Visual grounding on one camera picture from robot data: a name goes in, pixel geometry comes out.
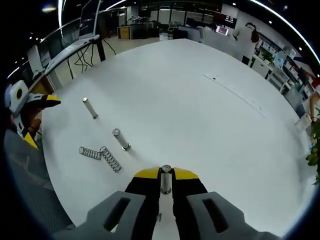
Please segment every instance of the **metal pin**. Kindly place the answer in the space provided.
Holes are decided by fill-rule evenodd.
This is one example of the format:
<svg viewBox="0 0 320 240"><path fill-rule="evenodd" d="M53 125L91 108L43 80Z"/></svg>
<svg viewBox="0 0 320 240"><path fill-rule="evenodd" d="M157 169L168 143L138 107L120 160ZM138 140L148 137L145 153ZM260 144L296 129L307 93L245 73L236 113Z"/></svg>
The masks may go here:
<svg viewBox="0 0 320 240"><path fill-rule="evenodd" d="M84 103L84 105L86 106L86 108L88 109L88 111L91 113L93 119L96 119L99 115L96 113L96 111L94 110L94 108L93 108L92 105L90 104L88 98L85 97L84 99L82 99L82 102Z"/></svg>
<svg viewBox="0 0 320 240"><path fill-rule="evenodd" d="M119 128L113 129L112 134L122 146L123 151L128 151L131 148L130 143L126 141L125 137L123 136Z"/></svg>
<svg viewBox="0 0 320 240"><path fill-rule="evenodd" d="M171 193L171 166L169 165L163 165L161 168L161 193L166 195Z"/></svg>

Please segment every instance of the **computer monitor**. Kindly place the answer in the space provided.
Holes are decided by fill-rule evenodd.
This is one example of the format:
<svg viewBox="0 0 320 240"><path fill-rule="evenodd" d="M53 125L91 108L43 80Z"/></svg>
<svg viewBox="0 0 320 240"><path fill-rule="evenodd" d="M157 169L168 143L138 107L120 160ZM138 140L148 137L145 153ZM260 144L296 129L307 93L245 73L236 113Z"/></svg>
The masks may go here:
<svg viewBox="0 0 320 240"><path fill-rule="evenodd" d="M217 33L219 34L222 34L222 35L228 35L228 31L229 29L225 28L225 27L222 27L222 26L217 26L216 27L216 30L215 30Z"/></svg>
<svg viewBox="0 0 320 240"><path fill-rule="evenodd" d="M98 11L101 0L90 0L81 11L79 39L96 35Z"/></svg>

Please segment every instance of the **green leaves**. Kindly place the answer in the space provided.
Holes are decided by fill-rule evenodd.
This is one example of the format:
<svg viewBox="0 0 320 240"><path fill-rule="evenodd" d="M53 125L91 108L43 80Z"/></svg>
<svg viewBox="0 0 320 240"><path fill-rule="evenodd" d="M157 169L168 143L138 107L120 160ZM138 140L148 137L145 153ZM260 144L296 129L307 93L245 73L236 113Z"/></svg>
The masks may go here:
<svg viewBox="0 0 320 240"><path fill-rule="evenodd" d="M320 116L320 109L316 107L316 110L318 111L317 116ZM313 183L314 185L317 185L320 182L320 119L317 119L316 122L312 123L311 136L315 139L316 143L313 146L311 153L305 159L308 161L309 166L317 166L317 176Z"/></svg>

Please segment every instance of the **floor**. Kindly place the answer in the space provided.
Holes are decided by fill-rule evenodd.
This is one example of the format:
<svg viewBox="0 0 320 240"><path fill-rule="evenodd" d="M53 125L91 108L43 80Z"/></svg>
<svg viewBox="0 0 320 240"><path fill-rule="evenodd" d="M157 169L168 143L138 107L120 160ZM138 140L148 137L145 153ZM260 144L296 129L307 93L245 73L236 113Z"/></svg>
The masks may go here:
<svg viewBox="0 0 320 240"><path fill-rule="evenodd" d="M125 52L130 49L134 49L134 48L137 48L137 47L140 47L143 45L159 42L159 37L129 40L129 39L118 39L118 37L115 36L115 37L111 37L111 38L105 38L104 41L106 41L107 43L110 44L110 46L114 49L116 54L120 54L120 53ZM105 57L107 59L113 58L115 56L114 52L104 41L102 41L102 44L103 44ZM92 57L93 65L97 65L100 63L100 58L99 58L99 54L98 54L98 50L97 50L96 45L94 45L93 50L92 50L92 45L89 46L87 51L85 51L85 50L86 49L83 49L82 52L83 53L85 52L84 58L87 63L89 63L89 64L91 63L91 57ZM79 76L82 73L82 70L85 71L90 68L90 66L88 66L88 64L86 64L88 66L87 68L79 66L79 65L75 65L75 63L77 63L78 59L79 59L79 57L77 54L74 54L72 57L69 58L69 63L70 63L70 68L71 68L71 71L73 74L73 78ZM56 72L59 80L61 81L61 84L63 87L66 86L72 80L71 72L70 72L67 61L62 62L56 68L55 72Z"/></svg>

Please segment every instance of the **white wall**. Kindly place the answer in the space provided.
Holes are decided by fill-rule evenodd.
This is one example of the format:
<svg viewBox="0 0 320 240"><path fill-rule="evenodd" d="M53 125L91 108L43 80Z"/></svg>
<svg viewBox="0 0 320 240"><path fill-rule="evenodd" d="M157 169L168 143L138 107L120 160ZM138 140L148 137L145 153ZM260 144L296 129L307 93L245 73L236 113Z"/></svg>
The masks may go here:
<svg viewBox="0 0 320 240"><path fill-rule="evenodd" d="M121 27L122 25L126 24L126 14L125 13L121 13L119 16L119 27Z"/></svg>
<svg viewBox="0 0 320 240"><path fill-rule="evenodd" d="M238 16L238 8L222 4L221 13L236 18Z"/></svg>
<svg viewBox="0 0 320 240"><path fill-rule="evenodd" d="M139 15L137 5L128 6L126 8L126 20L127 21L129 18L131 18L132 15L135 17L137 17Z"/></svg>

